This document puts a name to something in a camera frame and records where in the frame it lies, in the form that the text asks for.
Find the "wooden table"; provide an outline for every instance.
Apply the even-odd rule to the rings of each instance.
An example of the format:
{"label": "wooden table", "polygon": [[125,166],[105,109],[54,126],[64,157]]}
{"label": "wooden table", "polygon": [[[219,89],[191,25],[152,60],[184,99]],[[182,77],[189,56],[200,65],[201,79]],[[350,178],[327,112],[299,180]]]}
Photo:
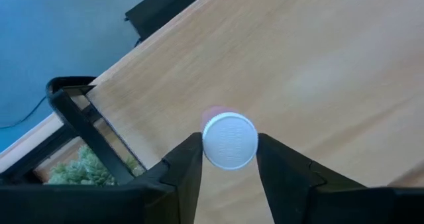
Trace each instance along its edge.
{"label": "wooden table", "polygon": [[[423,62],[423,0],[197,0],[89,98],[147,168],[224,105],[362,184],[420,186]],[[272,223],[255,162],[205,160],[196,223]]]}

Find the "floor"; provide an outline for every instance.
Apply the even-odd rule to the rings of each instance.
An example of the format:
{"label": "floor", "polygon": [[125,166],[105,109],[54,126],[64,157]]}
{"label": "floor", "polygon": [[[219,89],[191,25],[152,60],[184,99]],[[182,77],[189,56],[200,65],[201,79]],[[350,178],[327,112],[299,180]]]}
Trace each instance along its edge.
{"label": "floor", "polygon": [[[124,13],[142,0],[0,0],[0,126],[24,117],[56,76],[98,76],[138,35]],[[0,152],[51,114],[44,102],[0,129]]]}

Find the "bottle cap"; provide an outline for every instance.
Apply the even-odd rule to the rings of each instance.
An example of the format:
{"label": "bottle cap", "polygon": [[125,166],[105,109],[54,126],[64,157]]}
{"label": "bottle cap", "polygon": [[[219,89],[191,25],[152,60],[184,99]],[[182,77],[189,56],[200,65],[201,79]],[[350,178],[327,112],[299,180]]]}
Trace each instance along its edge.
{"label": "bottle cap", "polygon": [[246,117],[220,113],[203,130],[203,150],[211,163],[224,170],[246,166],[258,150],[258,132]]}

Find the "green plant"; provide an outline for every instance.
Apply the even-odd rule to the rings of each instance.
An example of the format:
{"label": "green plant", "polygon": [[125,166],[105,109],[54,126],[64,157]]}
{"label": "green plant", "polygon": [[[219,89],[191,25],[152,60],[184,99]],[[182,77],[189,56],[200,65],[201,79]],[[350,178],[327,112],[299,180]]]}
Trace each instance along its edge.
{"label": "green plant", "polygon": [[[125,163],[135,176],[143,173],[137,161],[130,157]],[[114,177],[100,159],[86,145],[78,150],[78,159],[69,164],[59,163],[50,171],[50,179],[47,184],[85,184],[85,185],[115,185]]]}

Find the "black cable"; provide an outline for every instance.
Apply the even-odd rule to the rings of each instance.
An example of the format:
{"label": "black cable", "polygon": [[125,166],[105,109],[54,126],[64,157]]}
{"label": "black cable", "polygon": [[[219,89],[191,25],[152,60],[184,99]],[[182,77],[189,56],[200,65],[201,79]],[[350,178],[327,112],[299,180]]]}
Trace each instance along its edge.
{"label": "black cable", "polygon": [[34,107],[34,109],[32,109],[32,111],[30,113],[28,113],[28,115],[26,115],[25,117],[23,117],[22,119],[18,120],[17,122],[12,123],[11,125],[5,125],[0,127],[0,129],[8,129],[11,127],[15,127],[19,124],[21,124],[22,122],[26,121],[32,114],[34,114],[34,112],[40,107],[41,103],[46,99],[47,97],[43,97],[38,103],[37,105]]}

